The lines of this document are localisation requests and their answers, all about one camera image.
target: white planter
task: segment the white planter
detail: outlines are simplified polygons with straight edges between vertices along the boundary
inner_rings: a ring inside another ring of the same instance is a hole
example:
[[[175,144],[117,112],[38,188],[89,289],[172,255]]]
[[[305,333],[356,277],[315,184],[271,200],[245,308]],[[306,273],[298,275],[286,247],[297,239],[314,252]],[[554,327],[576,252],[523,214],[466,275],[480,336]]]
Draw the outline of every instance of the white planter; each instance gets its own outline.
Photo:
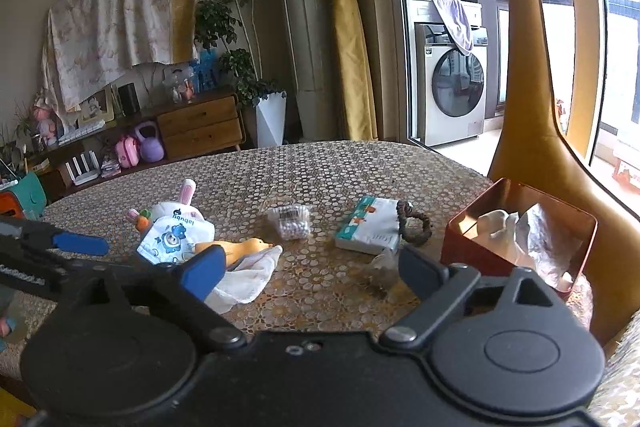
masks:
[[[287,99],[284,93],[272,92],[267,100],[260,100],[255,107],[255,120],[258,130],[257,147],[282,145],[284,137],[284,119]]]

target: potted plant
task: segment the potted plant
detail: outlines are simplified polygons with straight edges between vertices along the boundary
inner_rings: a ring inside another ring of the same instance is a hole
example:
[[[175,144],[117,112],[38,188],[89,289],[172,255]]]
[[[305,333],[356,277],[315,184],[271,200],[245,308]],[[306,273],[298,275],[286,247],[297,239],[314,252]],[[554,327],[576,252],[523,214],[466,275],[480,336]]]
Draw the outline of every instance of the potted plant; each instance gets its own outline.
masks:
[[[196,7],[195,38],[207,50],[218,47],[219,42],[225,47],[219,58],[220,71],[230,74],[233,79],[239,104],[243,108],[245,127],[255,145],[281,145],[286,92],[274,80],[263,77],[260,39],[255,28],[255,1],[199,1]],[[236,47],[236,25],[242,28],[248,49]]]
[[[15,126],[15,137],[17,139],[22,137],[25,142],[30,142],[34,153],[43,152],[44,142],[38,131],[38,122],[33,116],[33,109],[25,103],[22,104],[22,107],[16,103],[14,115],[18,120]]]
[[[12,165],[14,159],[15,140],[12,138],[7,126],[0,125],[0,159],[9,166]],[[2,172],[0,169],[0,178],[2,178],[2,174],[6,174],[6,172]]]

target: pink toy bag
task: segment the pink toy bag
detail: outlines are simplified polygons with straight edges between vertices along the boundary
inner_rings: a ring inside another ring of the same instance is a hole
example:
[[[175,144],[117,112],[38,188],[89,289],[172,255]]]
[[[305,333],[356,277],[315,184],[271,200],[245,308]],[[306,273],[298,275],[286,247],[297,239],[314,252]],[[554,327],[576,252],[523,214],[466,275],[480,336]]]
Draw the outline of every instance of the pink toy bag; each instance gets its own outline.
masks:
[[[135,167],[140,162],[138,141],[132,136],[123,136],[116,143],[116,155],[118,155],[118,161],[122,168]]]

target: washing machine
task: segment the washing machine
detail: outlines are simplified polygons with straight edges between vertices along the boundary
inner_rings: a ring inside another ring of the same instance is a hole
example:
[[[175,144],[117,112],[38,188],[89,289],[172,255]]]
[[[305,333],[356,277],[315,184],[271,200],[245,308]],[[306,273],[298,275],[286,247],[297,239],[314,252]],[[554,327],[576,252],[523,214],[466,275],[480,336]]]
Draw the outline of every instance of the washing machine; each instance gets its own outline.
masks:
[[[418,66],[418,134],[427,146],[440,145],[482,134],[486,101],[487,32],[472,22],[474,48],[460,53],[437,12],[415,22]],[[465,6],[469,12],[474,8]]]

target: wooden dresser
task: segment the wooden dresser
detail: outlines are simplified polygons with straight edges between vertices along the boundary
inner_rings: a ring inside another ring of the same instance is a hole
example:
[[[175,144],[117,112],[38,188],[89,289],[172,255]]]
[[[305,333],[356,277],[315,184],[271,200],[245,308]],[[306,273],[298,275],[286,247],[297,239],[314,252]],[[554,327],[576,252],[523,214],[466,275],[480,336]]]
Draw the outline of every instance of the wooden dresser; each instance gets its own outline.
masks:
[[[82,139],[53,147],[41,155],[34,156],[30,163],[33,166],[42,162],[44,158],[49,159],[49,169],[39,173],[38,177],[47,200],[53,202],[106,181],[104,178],[98,178],[76,187],[66,174],[66,161],[83,150],[99,151],[100,142],[95,139],[103,140],[105,135],[110,134],[112,141],[117,140],[123,133],[131,133],[133,127],[143,121],[153,120],[158,123],[164,145],[164,158],[155,163],[141,161],[136,167],[122,169],[120,174],[108,179],[203,156],[229,147],[240,150],[240,144],[244,143],[246,135],[237,105],[238,99],[233,90],[223,87],[198,94],[190,103],[168,103],[145,108],[136,115],[110,121],[102,129]]]
[[[159,114],[158,127],[167,159],[200,156],[244,142],[244,128],[231,91],[217,90],[186,107]]]

